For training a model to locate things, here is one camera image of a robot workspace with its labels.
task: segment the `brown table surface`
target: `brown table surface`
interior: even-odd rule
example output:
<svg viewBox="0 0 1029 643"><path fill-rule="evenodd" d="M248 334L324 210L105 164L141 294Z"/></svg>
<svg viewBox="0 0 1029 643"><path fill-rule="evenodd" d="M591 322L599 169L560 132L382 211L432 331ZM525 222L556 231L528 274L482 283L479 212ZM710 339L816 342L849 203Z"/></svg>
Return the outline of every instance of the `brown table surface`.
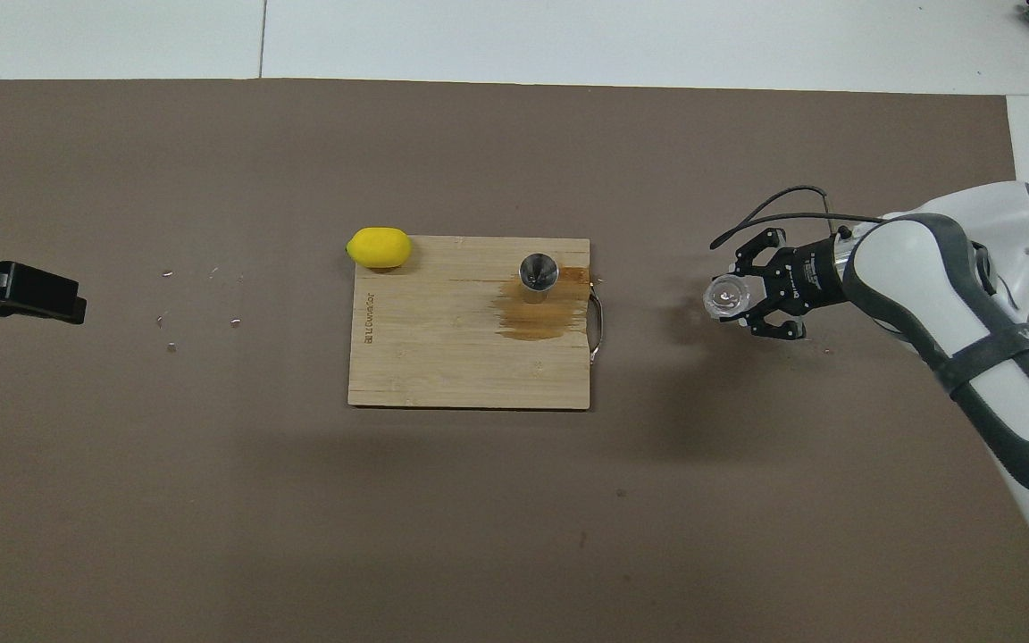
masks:
<svg viewBox="0 0 1029 643"><path fill-rule="evenodd" d="M922 363L700 305L781 187L1013 178L1002 98L0 81L0 260L90 300L0 319L0 640L1029 640L1029 533ZM593 409L347 406L368 224L590 238Z"/></svg>

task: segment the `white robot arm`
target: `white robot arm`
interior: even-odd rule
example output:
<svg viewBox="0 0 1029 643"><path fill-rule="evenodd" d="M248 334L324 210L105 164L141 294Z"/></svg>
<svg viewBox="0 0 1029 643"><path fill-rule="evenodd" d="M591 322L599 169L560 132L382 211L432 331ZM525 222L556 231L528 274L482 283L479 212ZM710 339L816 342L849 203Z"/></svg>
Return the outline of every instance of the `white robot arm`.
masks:
<svg viewBox="0 0 1029 643"><path fill-rule="evenodd" d="M741 246L706 292L710 314L787 341L804 337L809 310L857 306L931 367L1029 524L1029 184L972 187L808 246L783 241L769 228ZM752 263L769 247L769 263ZM793 318L769 324L777 310Z"/></svg>

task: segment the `cutting board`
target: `cutting board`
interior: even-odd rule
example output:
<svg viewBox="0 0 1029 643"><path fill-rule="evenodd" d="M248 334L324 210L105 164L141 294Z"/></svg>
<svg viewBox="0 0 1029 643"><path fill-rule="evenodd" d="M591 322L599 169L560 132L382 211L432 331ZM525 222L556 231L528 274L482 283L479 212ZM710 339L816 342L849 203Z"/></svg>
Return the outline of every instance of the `cutting board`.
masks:
<svg viewBox="0 0 1029 643"><path fill-rule="evenodd" d="M532 253L559 264L541 301ZM400 267L355 267L348 403L589 408L589 240L412 236Z"/></svg>

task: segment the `lemon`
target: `lemon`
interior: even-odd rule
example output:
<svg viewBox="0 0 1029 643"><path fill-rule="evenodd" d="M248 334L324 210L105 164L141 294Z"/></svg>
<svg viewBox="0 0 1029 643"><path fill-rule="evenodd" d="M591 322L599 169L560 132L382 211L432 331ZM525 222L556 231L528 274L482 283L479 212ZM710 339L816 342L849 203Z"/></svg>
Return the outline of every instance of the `lemon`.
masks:
<svg viewBox="0 0 1029 643"><path fill-rule="evenodd" d="M396 267L412 256L412 240L399 227L364 227L348 241L348 256L363 267Z"/></svg>

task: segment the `wet stain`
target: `wet stain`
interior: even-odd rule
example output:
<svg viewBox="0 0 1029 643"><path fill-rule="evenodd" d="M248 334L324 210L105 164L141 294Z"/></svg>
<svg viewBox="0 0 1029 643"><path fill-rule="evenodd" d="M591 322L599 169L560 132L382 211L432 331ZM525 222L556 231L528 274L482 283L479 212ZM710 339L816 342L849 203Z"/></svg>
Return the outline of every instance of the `wet stain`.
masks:
<svg viewBox="0 0 1029 643"><path fill-rule="evenodd" d="M587 267L560 267L559 282L541 301L528 301L528 292L518 274L502 281L491 301L498 310L498 333L512 341L551 341L586 328L586 301L590 296Z"/></svg>

